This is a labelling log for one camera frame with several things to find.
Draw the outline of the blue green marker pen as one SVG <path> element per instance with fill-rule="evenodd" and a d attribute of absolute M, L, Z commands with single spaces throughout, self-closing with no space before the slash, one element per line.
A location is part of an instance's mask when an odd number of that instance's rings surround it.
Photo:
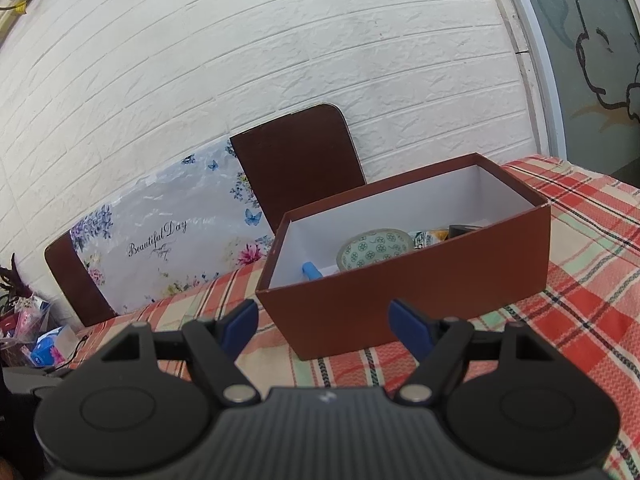
<path fill-rule="evenodd" d="M 308 281 L 317 281 L 323 278 L 323 274 L 320 272 L 320 270 L 310 261 L 303 263 L 302 271 L 304 277 Z"/>

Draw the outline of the green yellow snack packet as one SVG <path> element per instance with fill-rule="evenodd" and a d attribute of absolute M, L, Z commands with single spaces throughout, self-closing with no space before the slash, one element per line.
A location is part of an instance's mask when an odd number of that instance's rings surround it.
<path fill-rule="evenodd" d="M 421 230 L 410 232 L 409 236 L 413 242 L 414 249 L 422 249 L 427 248 L 445 240 L 448 240 L 449 230 L 448 229 L 437 229 L 437 230 Z"/>

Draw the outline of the floral white plastic sheet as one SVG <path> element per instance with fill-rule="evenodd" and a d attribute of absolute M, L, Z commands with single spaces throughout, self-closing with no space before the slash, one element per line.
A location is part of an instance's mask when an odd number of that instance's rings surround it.
<path fill-rule="evenodd" d="M 273 232 L 228 139 L 140 179 L 70 228 L 118 315 L 209 283 L 268 254 Z"/>

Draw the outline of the cartoon painted glass door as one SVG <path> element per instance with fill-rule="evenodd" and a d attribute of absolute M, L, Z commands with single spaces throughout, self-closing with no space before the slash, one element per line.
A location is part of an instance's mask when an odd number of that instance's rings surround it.
<path fill-rule="evenodd" d="M 638 184 L 638 6 L 512 1 L 534 59 L 551 154 Z"/>

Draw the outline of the blue tissue pack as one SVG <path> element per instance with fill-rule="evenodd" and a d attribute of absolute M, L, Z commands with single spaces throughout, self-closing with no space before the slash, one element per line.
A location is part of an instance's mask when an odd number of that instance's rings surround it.
<path fill-rule="evenodd" d="M 50 330 L 38 338 L 30 352 L 30 360 L 38 367 L 62 364 L 72 355 L 78 341 L 75 333 L 68 327 Z"/>

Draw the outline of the pink packaged items pile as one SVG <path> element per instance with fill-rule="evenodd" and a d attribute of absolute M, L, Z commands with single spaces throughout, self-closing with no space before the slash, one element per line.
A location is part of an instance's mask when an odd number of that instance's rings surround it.
<path fill-rule="evenodd" d="M 49 323 L 51 304 L 39 296 L 18 298 L 1 315 L 1 359 L 8 365 L 24 364 Z"/>

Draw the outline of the red-brown open cardboard box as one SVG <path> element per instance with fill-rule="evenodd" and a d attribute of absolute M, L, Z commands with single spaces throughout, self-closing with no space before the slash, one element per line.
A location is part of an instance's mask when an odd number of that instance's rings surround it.
<path fill-rule="evenodd" d="M 346 240 L 371 230 L 407 233 L 480 226 L 453 240 L 341 271 Z M 303 360 L 386 344 L 388 307 L 405 301 L 432 318 L 477 318 L 534 296 L 547 283 L 548 200 L 479 154 L 424 166 L 288 211 L 257 297 Z M 323 274 L 308 281 L 304 262 Z"/>

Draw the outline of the red plaid bed cover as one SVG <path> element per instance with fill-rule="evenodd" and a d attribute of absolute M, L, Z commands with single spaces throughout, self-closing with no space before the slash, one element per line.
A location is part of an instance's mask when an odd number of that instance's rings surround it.
<path fill-rule="evenodd" d="M 637 478 L 639 192 L 552 157 L 529 156 L 506 168 L 550 202 L 547 286 L 474 324 L 480 330 L 501 330 L 510 321 L 528 324 L 612 396 L 622 423 L 605 468 L 615 479 Z M 262 391 L 275 386 L 381 386 L 392 391 L 416 366 L 397 342 L 303 361 L 266 314 L 238 364 Z"/>

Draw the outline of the clear patterned tape roll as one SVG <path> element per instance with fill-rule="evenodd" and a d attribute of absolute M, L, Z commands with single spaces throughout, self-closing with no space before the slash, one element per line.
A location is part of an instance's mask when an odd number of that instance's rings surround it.
<path fill-rule="evenodd" d="M 345 272 L 397 258 L 412 250 L 413 240 L 404 231 L 371 230 L 346 240 L 338 251 L 336 264 Z"/>

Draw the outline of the black tape roll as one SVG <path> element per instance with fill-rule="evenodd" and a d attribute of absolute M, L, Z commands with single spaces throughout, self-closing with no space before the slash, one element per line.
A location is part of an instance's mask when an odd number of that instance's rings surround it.
<path fill-rule="evenodd" d="M 447 238 L 448 240 L 453 240 L 456 237 L 473 233 L 479 229 L 480 226 L 471 226 L 470 224 L 450 224 Z"/>

